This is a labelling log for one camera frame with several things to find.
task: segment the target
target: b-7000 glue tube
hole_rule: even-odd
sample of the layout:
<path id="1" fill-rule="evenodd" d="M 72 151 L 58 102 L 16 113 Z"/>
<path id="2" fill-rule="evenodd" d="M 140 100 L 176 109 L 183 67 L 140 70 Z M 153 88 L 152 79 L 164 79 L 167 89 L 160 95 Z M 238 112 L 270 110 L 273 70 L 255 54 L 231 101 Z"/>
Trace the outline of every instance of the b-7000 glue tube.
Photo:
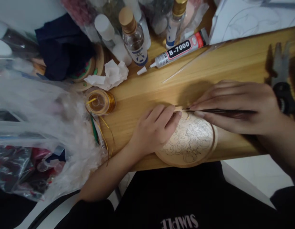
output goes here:
<path id="1" fill-rule="evenodd" d="M 157 67 L 161 68 L 195 50 L 198 50 L 201 47 L 204 47 L 209 44 L 209 38 L 205 28 L 196 34 L 189 37 L 187 40 L 182 43 L 174 46 L 168 51 L 160 54 L 155 58 L 155 62 L 150 65 L 150 68 Z"/>

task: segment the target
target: right hand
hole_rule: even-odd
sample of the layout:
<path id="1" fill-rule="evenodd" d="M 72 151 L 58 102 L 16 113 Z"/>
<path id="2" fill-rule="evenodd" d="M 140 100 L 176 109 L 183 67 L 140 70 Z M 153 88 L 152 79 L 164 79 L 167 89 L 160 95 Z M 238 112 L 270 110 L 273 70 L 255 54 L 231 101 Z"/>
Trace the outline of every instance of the right hand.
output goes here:
<path id="1" fill-rule="evenodd" d="M 200 112 L 204 109 L 251 110 L 255 114 L 237 114 L 227 117 Z M 238 134 L 269 135 L 287 120 L 279 110 L 277 98 L 267 84 L 222 80 L 207 90 L 190 110 L 206 121 Z"/>

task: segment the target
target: tissue paper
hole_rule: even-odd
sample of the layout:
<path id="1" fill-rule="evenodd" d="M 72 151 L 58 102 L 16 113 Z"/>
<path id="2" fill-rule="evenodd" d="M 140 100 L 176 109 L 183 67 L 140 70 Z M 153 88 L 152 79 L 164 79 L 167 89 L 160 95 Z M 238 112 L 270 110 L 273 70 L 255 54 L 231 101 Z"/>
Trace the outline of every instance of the tissue paper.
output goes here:
<path id="1" fill-rule="evenodd" d="M 105 64 L 105 76 L 89 75 L 84 80 L 95 87 L 108 91 L 126 80 L 127 76 L 128 68 L 125 63 L 121 61 L 117 65 L 113 60 L 111 60 Z"/>

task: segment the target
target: glue tube nozzle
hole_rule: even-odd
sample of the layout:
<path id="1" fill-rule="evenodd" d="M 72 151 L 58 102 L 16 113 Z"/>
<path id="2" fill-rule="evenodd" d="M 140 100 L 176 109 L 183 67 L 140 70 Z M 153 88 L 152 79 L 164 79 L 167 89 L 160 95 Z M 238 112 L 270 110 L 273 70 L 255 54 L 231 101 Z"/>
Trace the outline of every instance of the glue tube nozzle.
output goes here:
<path id="1" fill-rule="evenodd" d="M 150 65 L 150 68 L 153 68 L 153 67 L 156 67 L 156 62 L 154 62 Z"/>

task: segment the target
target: white floor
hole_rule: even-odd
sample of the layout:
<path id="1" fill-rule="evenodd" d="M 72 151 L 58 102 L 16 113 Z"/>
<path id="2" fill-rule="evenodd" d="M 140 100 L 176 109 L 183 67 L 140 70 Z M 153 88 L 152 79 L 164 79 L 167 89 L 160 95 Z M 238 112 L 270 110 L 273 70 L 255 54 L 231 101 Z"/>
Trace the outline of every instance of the white floor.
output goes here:
<path id="1" fill-rule="evenodd" d="M 270 198 L 275 191 L 293 186 L 291 178 L 273 161 L 270 155 L 224 160 Z"/>

